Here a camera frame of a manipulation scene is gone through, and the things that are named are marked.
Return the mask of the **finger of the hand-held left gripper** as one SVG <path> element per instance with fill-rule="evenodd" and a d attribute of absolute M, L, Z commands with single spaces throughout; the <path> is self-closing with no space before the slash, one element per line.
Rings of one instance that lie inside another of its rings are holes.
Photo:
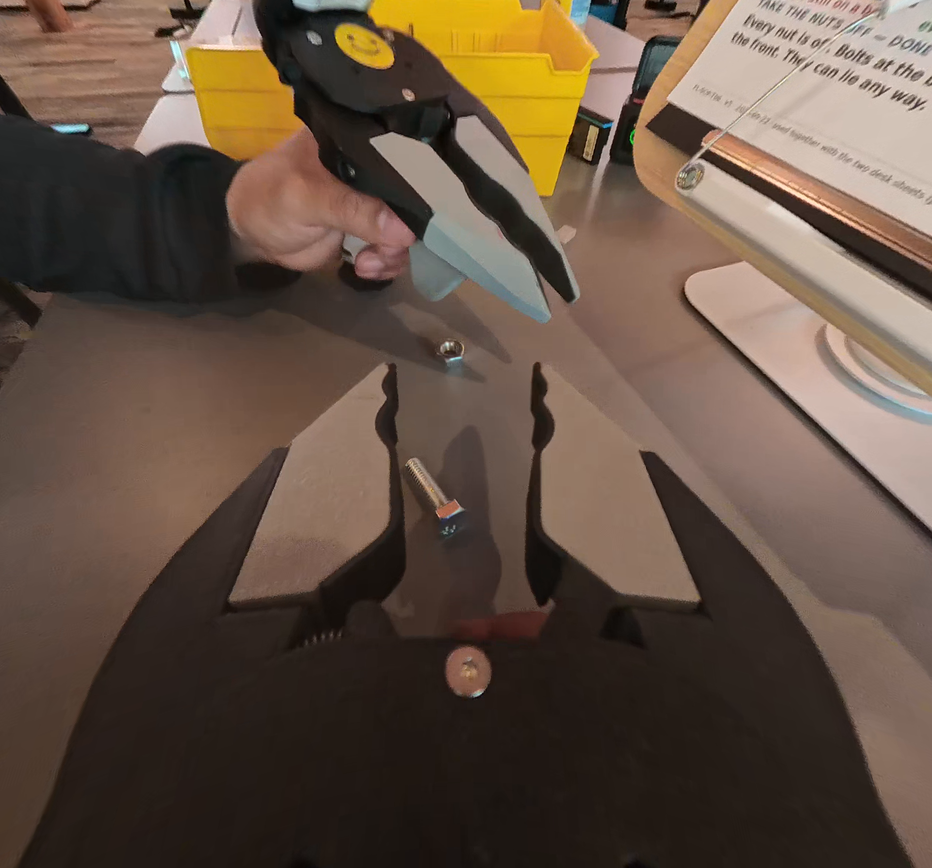
<path fill-rule="evenodd" d="M 372 146 L 426 203 L 421 240 L 434 255 L 535 321 L 551 318 L 530 259 L 469 198 L 462 181 L 427 144 L 389 132 Z"/>
<path fill-rule="evenodd" d="M 467 277 L 509 303 L 545 303 L 544 284 L 575 303 L 580 289 L 565 248 L 501 122 L 494 115 L 451 115 L 437 153 L 491 227 L 479 248 L 482 274 Z"/>

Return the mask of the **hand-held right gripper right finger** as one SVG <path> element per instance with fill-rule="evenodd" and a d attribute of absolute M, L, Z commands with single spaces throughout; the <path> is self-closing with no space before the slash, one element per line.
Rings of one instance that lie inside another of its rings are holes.
<path fill-rule="evenodd" d="M 691 613 L 701 597 L 644 452 L 548 364 L 531 381 L 526 575 L 543 606 L 589 592 Z"/>

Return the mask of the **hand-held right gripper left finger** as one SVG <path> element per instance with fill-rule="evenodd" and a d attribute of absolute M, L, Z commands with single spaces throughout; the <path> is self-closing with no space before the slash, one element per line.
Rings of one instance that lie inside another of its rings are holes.
<path fill-rule="evenodd" d="M 237 609 L 344 618 L 405 570 L 397 370 L 381 364 L 288 447 L 230 593 Z"/>

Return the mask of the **yellow plastic bin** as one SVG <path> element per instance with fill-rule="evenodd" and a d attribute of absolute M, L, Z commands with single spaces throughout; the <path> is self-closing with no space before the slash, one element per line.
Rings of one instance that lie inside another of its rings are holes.
<path fill-rule="evenodd" d="M 553 194 L 598 51 L 552 0 L 374 0 L 375 22 L 434 53 L 509 133 L 537 192 Z M 213 0 L 184 50 L 210 146 L 246 160 L 298 128 L 248 0 Z"/>

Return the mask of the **steel hex bolt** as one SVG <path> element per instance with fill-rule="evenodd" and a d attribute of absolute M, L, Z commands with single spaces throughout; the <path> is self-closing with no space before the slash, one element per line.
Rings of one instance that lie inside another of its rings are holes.
<path fill-rule="evenodd" d="M 443 492 L 423 462 L 411 457 L 405 462 L 404 470 L 420 499 L 432 511 L 441 538 L 450 539 L 463 531 L 467 510 L 458 500 Z"/>

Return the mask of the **person's left hand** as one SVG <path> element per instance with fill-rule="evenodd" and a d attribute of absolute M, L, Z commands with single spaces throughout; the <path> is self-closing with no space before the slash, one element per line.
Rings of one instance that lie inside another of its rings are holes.
<path fill-rule="evenodd" d="M 415 235 L 375 197 L 357 192 L 320 162 L 317 140 L 299 129 L 242 164 L 227 191 L 234 257 L 301 273 L 341 258 L 347 235 L 360 239 L 356 274 L 395 279 L 407 268 Z"/>

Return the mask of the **small black battery pack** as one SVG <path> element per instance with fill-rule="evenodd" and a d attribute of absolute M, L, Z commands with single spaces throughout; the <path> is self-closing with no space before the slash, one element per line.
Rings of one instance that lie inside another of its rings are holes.
<path fill-rule="evenodd" d="M 567 140 L 566 154 L 587 164 L 599 164 L 613 127 L 612 118 L 580 105 Z"/>

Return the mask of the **instruction sheet on stand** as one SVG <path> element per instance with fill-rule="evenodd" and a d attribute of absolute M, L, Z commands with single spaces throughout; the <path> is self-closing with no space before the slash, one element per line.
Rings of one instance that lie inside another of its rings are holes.
<path fill-rule="evenodd" d="M 739 262 L 690 276 L 693 308 L 856 463 L 931 525 L 931 231 L 925 235 L 669 102 L 737 0 L 710 0 L 656 80 L 639 180 Z"/>

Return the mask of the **printed instruction sheet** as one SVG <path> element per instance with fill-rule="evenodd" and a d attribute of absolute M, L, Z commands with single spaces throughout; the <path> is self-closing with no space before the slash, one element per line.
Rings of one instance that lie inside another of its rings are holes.
<path fill-rule="evenodd" d="M 931 4 L 737 0 L 672 90 L 675 107 L 925 235 Z"/>

